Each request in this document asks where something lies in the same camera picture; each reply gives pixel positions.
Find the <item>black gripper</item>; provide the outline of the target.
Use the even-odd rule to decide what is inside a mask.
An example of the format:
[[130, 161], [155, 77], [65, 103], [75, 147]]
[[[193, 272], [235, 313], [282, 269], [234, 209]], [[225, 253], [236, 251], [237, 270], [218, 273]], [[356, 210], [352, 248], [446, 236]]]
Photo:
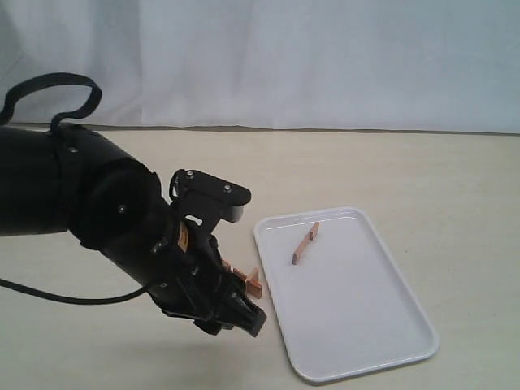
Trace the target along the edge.
[[238, 327], [257, 337], [267, 320], [266, 313], [246, 295], [245, 282], [223, 264], [215, 236], [200, 232], [189, 220], [179, 225], [172, 245], [173, 280], [180, 296], [153, 300], [169, 317], [192, 319], [204, 332], [216, 335]]

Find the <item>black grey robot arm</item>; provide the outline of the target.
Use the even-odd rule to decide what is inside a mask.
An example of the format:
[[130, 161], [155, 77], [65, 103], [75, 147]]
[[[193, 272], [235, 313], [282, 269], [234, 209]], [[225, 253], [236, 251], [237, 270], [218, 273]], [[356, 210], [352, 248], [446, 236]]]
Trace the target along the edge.
[[3, 236], [70, 232], [134, 279], [167, 316], [215, 335], [256, 336], [265, 312], [223, 264], [214, 229], [234, 223], [247, 188], [178, 170], [164, 197], [156, 173], [104, 136], [78, 125], [59, 134], [1, 129]]

